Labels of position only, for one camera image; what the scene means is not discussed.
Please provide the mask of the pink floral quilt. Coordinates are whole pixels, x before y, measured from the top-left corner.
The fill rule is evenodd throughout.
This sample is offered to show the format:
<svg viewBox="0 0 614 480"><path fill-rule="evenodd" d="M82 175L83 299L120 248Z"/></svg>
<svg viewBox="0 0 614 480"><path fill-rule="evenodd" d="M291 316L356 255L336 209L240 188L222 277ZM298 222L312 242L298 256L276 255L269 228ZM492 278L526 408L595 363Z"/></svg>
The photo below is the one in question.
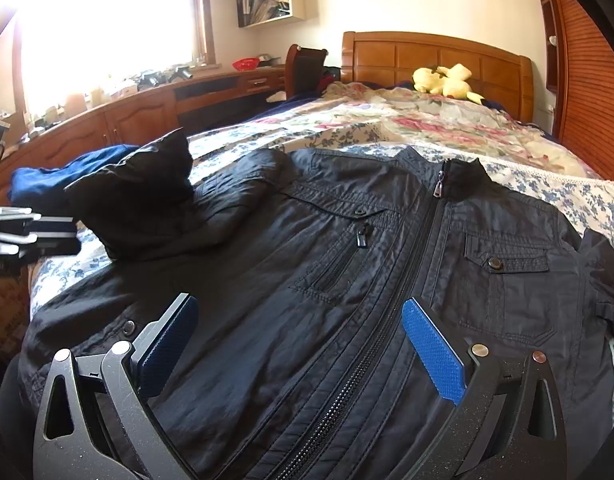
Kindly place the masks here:
<svg viewBox="0 0 614 480"><path fill-rule="evenodd" d="M403 87L372 89L360 82L333 82L318 99L287 103L284 110L277 108L255 120L295 131L368 126L387 140L446 146L569 177L598 176L542 129L518 122L504 110Z"/></svg>

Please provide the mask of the yellow plush toy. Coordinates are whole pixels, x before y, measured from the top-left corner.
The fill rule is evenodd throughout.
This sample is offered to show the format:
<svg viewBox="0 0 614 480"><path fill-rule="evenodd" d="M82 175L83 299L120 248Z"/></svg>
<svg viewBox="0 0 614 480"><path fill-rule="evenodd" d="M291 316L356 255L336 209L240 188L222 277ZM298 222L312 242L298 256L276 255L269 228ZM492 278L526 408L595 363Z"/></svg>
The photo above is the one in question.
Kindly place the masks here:
<svg viewBox="0 0 614 480"><path fill-rule="evenodd" d="M473 92L468 84L471 77L471 70L458 63L450 68L437 66L435 70L420 67L413 72L412 82L414 90L421 93L482 104L484 98Z"/></svg>

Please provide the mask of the blue folded garment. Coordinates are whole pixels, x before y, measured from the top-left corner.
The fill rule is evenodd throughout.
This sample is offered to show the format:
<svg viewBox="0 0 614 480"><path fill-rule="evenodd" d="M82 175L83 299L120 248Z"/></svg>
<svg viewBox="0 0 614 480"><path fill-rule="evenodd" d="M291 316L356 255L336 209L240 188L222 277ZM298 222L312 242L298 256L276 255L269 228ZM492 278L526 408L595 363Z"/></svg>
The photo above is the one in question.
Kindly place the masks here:
<svg viewBox="0 0 614 480"><path fill-rule="evenodd" d="M118 144L84 153L60 168L20 167L11 175L8 200L13 207L30 208L44 216L71 216L66 186L109 164L120 162L138 145Z"/></svg>

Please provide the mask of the wooden chair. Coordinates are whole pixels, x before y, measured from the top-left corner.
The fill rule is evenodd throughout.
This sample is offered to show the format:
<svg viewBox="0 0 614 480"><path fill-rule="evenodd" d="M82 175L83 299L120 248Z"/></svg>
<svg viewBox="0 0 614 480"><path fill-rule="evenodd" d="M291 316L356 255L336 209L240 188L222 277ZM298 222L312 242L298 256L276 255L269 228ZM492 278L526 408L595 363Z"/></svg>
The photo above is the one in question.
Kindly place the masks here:
<svg viewBox="0 0 614 480"><path fill-rule="evenodd" d="M306 48L299 44L289 47L284 63L284 90L288 99L318 88L327 56L327 49Z"/></svg>

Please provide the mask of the wooden sideboard cabinet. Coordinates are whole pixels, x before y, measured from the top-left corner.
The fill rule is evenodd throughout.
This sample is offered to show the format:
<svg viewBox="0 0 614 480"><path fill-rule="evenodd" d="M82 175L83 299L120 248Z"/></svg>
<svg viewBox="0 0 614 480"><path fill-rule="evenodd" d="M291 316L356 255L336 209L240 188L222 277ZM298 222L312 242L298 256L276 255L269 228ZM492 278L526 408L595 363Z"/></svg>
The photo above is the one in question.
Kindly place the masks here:
<svg viewBox="0 0 614 480"><path fill-rule="evenodd" d="M188 136L244 122L267 110L267 97L284 88L284 68L259 68L164 84L95 107L62 122L0 162L0 205L20 167L58 168L116 144L143 145L173 129Z"/></svg>

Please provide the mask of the red bowl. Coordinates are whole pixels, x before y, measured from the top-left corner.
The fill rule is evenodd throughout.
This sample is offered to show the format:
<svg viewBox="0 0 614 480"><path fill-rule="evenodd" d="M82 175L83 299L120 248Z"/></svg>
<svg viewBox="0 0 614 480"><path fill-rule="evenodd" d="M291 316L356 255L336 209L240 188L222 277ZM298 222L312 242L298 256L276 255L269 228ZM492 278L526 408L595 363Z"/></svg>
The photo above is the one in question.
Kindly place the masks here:
<svg viewBox="0 0 614 480"><path fill-rule="evenodd" d="M260 59L257 56L251 58L240 58L232 63L232 67L237 72L248 72L249 70L256 70L259 66Z"/></svg>

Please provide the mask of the wooden louvered wardrobe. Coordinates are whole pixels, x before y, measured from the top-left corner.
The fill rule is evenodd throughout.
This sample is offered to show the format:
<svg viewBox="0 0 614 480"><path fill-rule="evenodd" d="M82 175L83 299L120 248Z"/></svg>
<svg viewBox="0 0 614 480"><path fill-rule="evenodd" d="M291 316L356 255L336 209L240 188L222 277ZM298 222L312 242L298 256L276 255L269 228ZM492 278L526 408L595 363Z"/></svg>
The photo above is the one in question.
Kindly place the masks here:
<svg viewBox="0 0 614 480"><path fill-rule="evenodd" d="M614 52L576 0L540 0L547 89L556 95L552 134L614 182Z"/></svg>

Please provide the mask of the wooden headboard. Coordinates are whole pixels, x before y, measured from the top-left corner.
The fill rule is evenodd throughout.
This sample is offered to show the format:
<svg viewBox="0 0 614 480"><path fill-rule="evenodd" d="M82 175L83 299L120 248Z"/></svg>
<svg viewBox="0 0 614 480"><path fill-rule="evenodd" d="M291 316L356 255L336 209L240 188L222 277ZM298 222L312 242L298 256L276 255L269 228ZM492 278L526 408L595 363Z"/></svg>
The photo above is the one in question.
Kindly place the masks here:
<svg viewBox="0 0 614 480"><path fill-rule="evenodd" d="M519 122L534 116L532 62L523 55L467 39L423 32L345 32L341 78L382 87L410 80L420 67L460 63L472 89Z"/></svg>

